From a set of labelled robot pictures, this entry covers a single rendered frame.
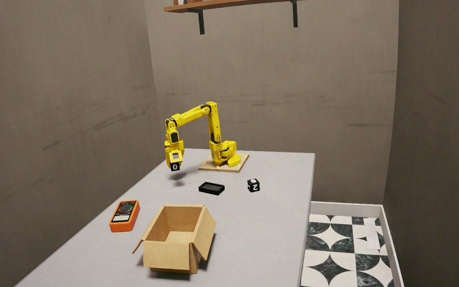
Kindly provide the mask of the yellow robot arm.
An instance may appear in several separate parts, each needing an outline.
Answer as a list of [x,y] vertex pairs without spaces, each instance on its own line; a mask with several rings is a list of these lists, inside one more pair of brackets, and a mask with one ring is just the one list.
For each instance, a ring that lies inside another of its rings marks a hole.
[[[232,167],[241,163],[240,155],[235,154],[235,142],[221,142],[221,133],[218,117],[217,104],[208,102],[206,105],[200,105],[190,111],[172,116],[165,121],[167,134],[166,137],[171,144],[180,142],[179,134],[176,127],[184,126],[186,123],[198,119],[208,114],[209,126],[209,147],[211,148],[212,160],[215,166],[222,165],[228,160],[228,167]],[[175,127],[176,126],[176,127]],[[169,127],[169,129],[168,129]],[[213,128],[213,129],[212,129]]]

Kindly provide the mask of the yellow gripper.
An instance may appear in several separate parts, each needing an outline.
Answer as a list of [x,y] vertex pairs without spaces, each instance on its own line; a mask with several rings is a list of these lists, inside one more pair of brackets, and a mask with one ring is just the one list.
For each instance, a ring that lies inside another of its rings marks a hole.
[[180,142],[174,144],[171,144],[169,141],[165,141],[165,150],[168,168],[171,168],[172,163],[177,162],[180,162],[181,166],[184,155],[183,139],[180,139]]

